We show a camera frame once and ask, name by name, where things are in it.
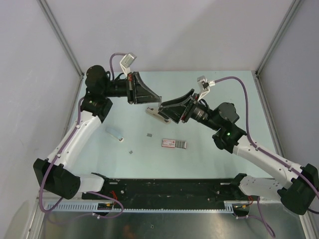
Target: wall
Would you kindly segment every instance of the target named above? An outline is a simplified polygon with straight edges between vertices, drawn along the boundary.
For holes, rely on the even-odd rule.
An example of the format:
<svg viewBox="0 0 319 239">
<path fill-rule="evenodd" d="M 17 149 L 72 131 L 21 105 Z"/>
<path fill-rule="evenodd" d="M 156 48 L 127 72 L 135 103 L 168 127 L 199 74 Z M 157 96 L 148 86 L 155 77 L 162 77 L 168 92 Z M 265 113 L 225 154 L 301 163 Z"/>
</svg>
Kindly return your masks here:
<svg viewBox="0 0 319 239">
<path fill-rule="evenodd" d="M 0 238 L 20 238 L 39 188 L 32 165 L 60 141 L 79 77 L 38 3 L 0 2 Z"/>
<path fill-rule="evenodd" d="M 317 168 L 318 12 L 319 1 L 306 0 L 302 4 L 261 74 L 286 157 L 302 165 L 311 163 Z M 313 206 L 319 210 L 317 199 Z"/>
<path fill-rule="evenodd" d="M 83 70 L 132 51 L 139 71 L 255 70 L 291 2 L 48 0 Z"/>
</svg>

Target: light blue table surface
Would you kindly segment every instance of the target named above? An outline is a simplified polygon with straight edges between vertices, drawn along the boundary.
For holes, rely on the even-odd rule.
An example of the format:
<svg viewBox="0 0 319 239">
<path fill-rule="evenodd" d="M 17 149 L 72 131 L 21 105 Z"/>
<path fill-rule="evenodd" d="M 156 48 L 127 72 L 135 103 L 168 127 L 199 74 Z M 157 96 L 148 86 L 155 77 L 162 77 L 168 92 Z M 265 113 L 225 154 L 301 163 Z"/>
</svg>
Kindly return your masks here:
<svg viewBox="0 0 319 239">
<path fill-rule="evenodd" d="M 236 76 L 244 81 L 249 98 L 250 131 L 255 140 L 275 152 L 265 115 L 250 71 L 140 72 L 141 78 L 162 101 L 199 93 L 197 77 L 208 80 Z M 85 94 L 85 84 L 79 98 Z M 237 125 L 245 127 L 245 99 L 241 85 L 227 80 L 211 87 L 205 97 L 211 109 L 222 102 L 235 104 L 240 116 Z M 190 119 L 187 123 L 164 124 L 147 115 L 145 109 L 157 104 L 129 105 L 127 98 L 111 98 L 113 107 L 103 124 L 82 149 L 73 173 L 96 172 L 111 178 L 224 178 L 247 173 L 254 177 L 269 175 L 249 161 L 219 150 L 212 139 L 213 130 Z M 106 127 L 119 131 L 124 142 L 106 133 Z M 187 149 L 163 148 L 163 138 L 186 140 Z"/>
</svg>

